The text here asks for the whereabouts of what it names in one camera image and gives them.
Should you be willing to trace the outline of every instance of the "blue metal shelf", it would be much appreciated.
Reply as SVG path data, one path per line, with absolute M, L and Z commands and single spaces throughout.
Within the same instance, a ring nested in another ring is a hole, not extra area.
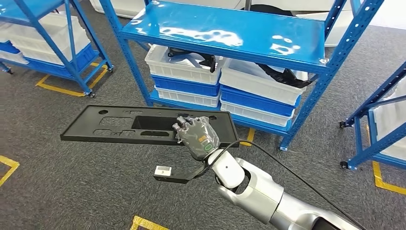
M 39 20 L 49 12 L 52 12 L 62 4 L 64 0 L 23 0 L 27 7 L 31 10 L 34 17 Z M 32 26 L 30 20 L 16 4 L 14 0 L 2 0 L 0 4 L 0 21 Z
M 367 160 L 375 160 L 378 162 L 386 163 L 395 167 L 406 169 L 406 161 L 398 159 L 381 153 L 387 147 L 393 145 L 395 142 L 406 136 L 406 123 L 403 123 L 400 127 L 393 130 L 385 137 L 377 140 L 377 128 L 375 117 L 373 114 L 373 108 L 406 100 L 405 97 L 398 97 L 389 100 L 380 101 L 383 96 L 389 92 L 402 78 L 406 76 L 406 62 L 395 71 L 391 77 L 388 78 L 376 92 L 374 92 L 357 110 L 353 113 L 345 122 L 341 122 L 341 127 L 355 128 L 355 140 L 357 146 L 357 155 L 349 159 L 347 164 L 350 169 L 357 169 L 357 166 Z M 362 148 L 362 135 L 360 119 L 363 116 L 367 116 L 369 126 L 369 136 L 371 145 L 363 149 Z
M 312 92 L 286 128 L 233 116 L 237 124 L 283 136 L 280 149 L 287 150 L 383 0 L 364 0 L 330 60 L 324 57 L 324 42 L 346 0 L 335 0 L 325 21 L 173 2 L 144 2 L 145 9 L 123 26 L 110 0 L 100 0 L 148 106 L 162 103 L 194 108 L 150 96 L 130 51 L 129 40 L 316 73 L 312 78 L 315 81 Z
M 313 73 L 327 69 L 324 21 L 306 18 L 160 1 L 148 4 L 120 35 Z
M 61 50 L 49 36 L 44 27 L 39 23 L 39 19 L 52 12 L 54 9 L 62 4 L 64 4 L 66 8 L 66 18 L 68 23 L 72 61 L 68 61 L 66 59 L 65 55 L 61 52 Z M 85 24 L 97 47 L 97 51 L 94 52 L 91 48 L 91 45 L 88 45 L 86 48 L 80 51 L 78 55 L 76 55 L 72 31 L 70 4 L 78 12 L 79 17 Z M 97 72 L 97 70 L 100 69 L 101 66 L 104 64 L 107 65 L 107 69 L 109 71 L 112 71 L 113 69 L 111 61 L 107 57 L 107 54 L 104 51 L 103 47 L 100 45 L 95 32 L 90 26 L 89 20 L 86 18 L 77 0 L 3 0 L 2 3 L 0 3 L 0 21 L 34 27 L 63 63 L 63 66 L 60 66 L 27 58 L 30 63 L 27 65 L 23 65 L 8 60 L 0 60 L 0 67 L 3 69 L 3 71 L 12 73 L 11 69 L 7 67 L 3 62 L 34 69 L 39 72 L 44 72 L 60 78 L 76 81 L 83 89 L 85 95 L 94 96 L 92 89 L 87 86 L 86 82 L 89 81 Z M 80 76 L 81 73 L 97 57 L 101 57 L 102 61 L 87 77 L 83 79 Z

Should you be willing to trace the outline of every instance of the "metal shelf board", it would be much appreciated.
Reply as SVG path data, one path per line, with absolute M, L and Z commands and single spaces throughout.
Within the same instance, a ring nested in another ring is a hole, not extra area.
M 64 3 L 64 0 L 23 0 L 33 15 L 39 20 Z M 32 26 L 27 16 L 14 0 L 0 3 L 0 21 Z
M 94 57 L 92 59 L 90 59 L 88 61 L 88 63 L 86 65 L 84 65 L 84 67 L 79 70 L 79 72 L 78 72 L 79 74 L 81 74 L 83 71 L 85 71 L 85 69 L 87 67 L 89 67 L 90 64 L 92 62 L 94 62 L 94 60 L 99 57 L 99 52 L 97 50 L 94 50 L 94 53 L 95 53 Z M 55 76 L 55 77 L 64 78 L 64 79 L 71 80 L 71 81 L 76 81 L 76 79 L 71 75 L 61 75 L 61 74 L 57 74 L 57 73 L 54 73 L 54 72 L 48 72 L 48 71 L 45 71 L 43 68 L 36 68 L 35 66 L 31 65 L 30 63 L 22 64 L 22 63 L 18 63 L 18 62 L 15 62 L 15 61 L 2 59 L 2 58 L 0 58 L 0 61 L 5 62 L 5 63 L 9 63 L 9 64 L 14 65 L 14 66 L 24 67 L 24 68 L 28 68 L 28 69 L 32 69 L 32 70 L 41 72 L 41 73 L 46 73 L 46 74 L 49 74 L 49 75 L 52 75 L 52 76 Z
M 172 100 L 161 99 L 161 98 L 159 98 L 158 92 L 156 90 L 152 91 L 149 98 L 154 103 L 167 105 L 167 106 L 170 106 L 170 107 L 189 108 L 189 109 L 197 109 L 197 110 L 216 110 L 216 111 L 220 111 L 220 104 L 217 107 L 209 107 L 209 106 L 203 106 L 203 105 L 197 105 L 197 104 L 191 104 L 191 103 L 177 102 L 177 101 L 172 101 Z M 274 134 L 277 134 L 277 135 L 280 135 L 280 136 L 286 136 L 287 131 L 292 126 L 292 120 L 288 121 L 288 124 L 286 125 L 286 127 L 281 127 L 281 126 L 276 126 L 276 125 L 268 124 L 268 123 L 265 123 L 265 122 L 257 121 L 257 120 L 254 120 L 254 119 L 238 116 L 238 115 L 235 115 L 235 114 L 231 114 L 231 117 L 233 118 L 233 121 L 234 121 L 235 124 L 239 124 L 239 125 L 247 126 L 247 127 L 252 127 L 252 128 L 257 129 L 257 130 L 274 133 Z
M 138 42 L 320 73 L 329 69 L 324 29 L 319 20 L 155 1 L 119 34 Z

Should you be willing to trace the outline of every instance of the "robot finger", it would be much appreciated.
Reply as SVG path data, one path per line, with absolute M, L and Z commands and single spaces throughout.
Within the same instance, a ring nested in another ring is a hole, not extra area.
M 187 123 L 187 121 L 185 120 L 185 118 L 183 118 L 183 116 L 176 118 L 176 121 L 179 123 L 181 127 L 183 126 L 184 123 Z
M 178 130 L 181 128 L 178 123 L 175 123 L 172 125 L 173 130 L 175 130 L 175 132 L 178 132 Z
M 191 123 L 191 124 L 193 125 L 194 119 L 193 119 L 191 116 L 185 117 L 185 120 L 188 121 L 189 123 Z

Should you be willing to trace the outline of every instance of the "floor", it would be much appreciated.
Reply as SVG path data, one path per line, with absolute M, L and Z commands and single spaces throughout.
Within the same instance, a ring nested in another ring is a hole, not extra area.
M 22 68 L 0 73 L 1 154 L 20 163 L 1 186 L 2 229 L 122 229 L 134 215 L 173 230 L 272 229 L 220 198 L 213 173 L 186 185 L 157 182 L 156 165 L 192 171 L 198 164 L 183 147 L 67 142 L 59 134 L 87 104 L 144 106 L 128 65 L 103 14 L 82 6 L 116 69 L 99 83 L 96 98 L 79 98 L 35 84 L 44 76 Z M 317 187 L 370 230 L 406 229 L 406 195 L 377 188 L 371 162 L 357 171 L 338 163 L 355 152 L 354 131 L 338 122 L 353 112 L 406 59 L 406 30 L 370 26 L 314 108 L 289 151 L 279 138 L 257 131 L 254 141 Z M 146 52 L 131 44 L 148 87 Z M 78 90 L 56 78 L 49 84 Z M 238 126 L 240 138 L 248 128 Z M 262 168 L 285 191 L 336 212 L 303 183 L 254 147 L 232 154 Z M 2 175 L 9 168 L 1 165 Z M 406 171 L 381 164 L 383 180 L 406 187 Z

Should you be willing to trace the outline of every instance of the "yellow floor marking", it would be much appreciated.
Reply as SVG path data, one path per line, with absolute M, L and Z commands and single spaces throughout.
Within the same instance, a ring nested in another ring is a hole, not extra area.
M 368 140 L 371 140 L 370 136 L 369 136 L 369 126 L 367 126 L 367 133 L 368 133 Z M 372 161 L 372 168 L 373 168 L 373 175 L 375 177 L 375 185 L 377 187 L 406 195 L 406 188 L 402 188 L 402 187 L 396 186 L 394 184 L 388 184 L 388 183 L 383 182 L 381 167 L 379 167 L 378 162 Z
M 98 66 L 99 64 L 92 62 L 90 65 L 92 65 L 92 66 Z M 107 72 L 107 66 L 106 66 L 106 65 L 103 65 L 102 68 L 104 68 L 104 70 L 103 70 L 103 71 L 93 80 L 93 82 L 89 85 L 89 88 L 90 88 L 90 89 L 92 89 L 92 88 L 100 81 L 100 79 L 102 79 L 102 77 L 106 74 L 106 72 Z M 83 92 L 75 92 L 75 91 L 72 91 L 72 90 L 67 90 L 67 89 L 63 89 L 63 88 L 59 88 L 59 87 L 56 87 L 56 86 L 52 86 L 52 85 L 47 85 L 47 84 L 45 84 L 44 81 L 45 81 L 46 79 L 48 79 L 49 76 L 50 76 L 50 75 L 47 74 L 45 77 L 43 77 L 43 78 L 36 84 L 36 86 L 42 87 L 42 88 L 47 89 L 47 90 L 52 90 L 52 91 L 61 92 L 61 93 L 64 93 L 64 94 L 76 96 L 76 97 L 83 97 L 83 96 L 85 96 L 85 93 L 83 93 Z
M 254 139 L 254 134 L 255 134 L 255 129 L 249 128 L 247 140 L 252 141 Z M 241 142 L 241 145 L 251 146 L 251 144 L 247 143 L 247 142 Z
M 133 225 L 131 226 L 130 230 L 137 230 L 138 226 L 141 226 L 148 230 L 169 230 L 169 229 L 162 227 L 156 223 L 153 223 L 149 220 L 146 220 L 139 216 L 134 216 Z
M 8 159 L 7 157 L 0 156 L 0 162 L 3 164 L 7 164 L 11 168 L 8 170 L 8 172 L 0 179 L 0 186 L 3 185 L 3 183 L 11 176 L 11 174 L 18 168 L 20 163 L 13 161 L 11 159 Z

